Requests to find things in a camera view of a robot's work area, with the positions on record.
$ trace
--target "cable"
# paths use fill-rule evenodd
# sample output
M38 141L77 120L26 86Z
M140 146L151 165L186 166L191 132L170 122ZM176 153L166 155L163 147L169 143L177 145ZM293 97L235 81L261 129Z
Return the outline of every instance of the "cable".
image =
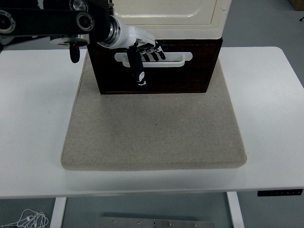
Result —
M34 215L24 216L26 211L34 213ZM0 228L4 227L23 227L23 228L45 228L48 224L48 218L42 212L36 212L31 209L25 209L21 217L17 222L9 223L7 225L2 225Z

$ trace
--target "beige mat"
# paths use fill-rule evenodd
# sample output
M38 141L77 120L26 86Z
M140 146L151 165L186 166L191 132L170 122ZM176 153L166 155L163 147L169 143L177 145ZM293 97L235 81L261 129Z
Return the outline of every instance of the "beige mat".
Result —
M61 156L65 169L236 168L246 159L219 62L204 94L100 95L87 56Z

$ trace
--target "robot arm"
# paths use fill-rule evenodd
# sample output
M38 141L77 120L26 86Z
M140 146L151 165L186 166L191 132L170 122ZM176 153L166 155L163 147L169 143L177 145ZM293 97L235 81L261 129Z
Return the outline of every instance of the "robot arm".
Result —
M0 51L7 45L50 37L51 43L70 49L72 62L79 61L79 48L97 42L104 48L126 51L131 72L143 91L147 89L141 54L150 61L165 56L152 34L125 26L114 15L110 0L2 0L0 2Z

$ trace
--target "wooden box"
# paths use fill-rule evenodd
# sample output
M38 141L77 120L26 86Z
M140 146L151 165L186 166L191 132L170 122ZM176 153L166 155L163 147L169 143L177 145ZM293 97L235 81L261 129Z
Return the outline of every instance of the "wooden box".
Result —
M222 39L164 39L158 40L165 53L191 52L193 58L182 67L146 67L148 86L142 92L131 70L117 62L117 51L99 44L88 45L95 77L101 94L157 94L157 93L204 93L206 92Z

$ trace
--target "box handle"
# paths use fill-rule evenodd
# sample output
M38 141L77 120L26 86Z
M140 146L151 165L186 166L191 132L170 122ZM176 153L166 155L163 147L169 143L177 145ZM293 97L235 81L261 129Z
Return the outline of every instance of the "box handle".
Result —
M191 52L165 52L164 54L166 59L159 59L159 61L146 62L142 57L143 67L181 67L185 65L185 61L190 61L193 57ZM125 67L130 67L126 53L116 53L114 58L117 62L122 62Z

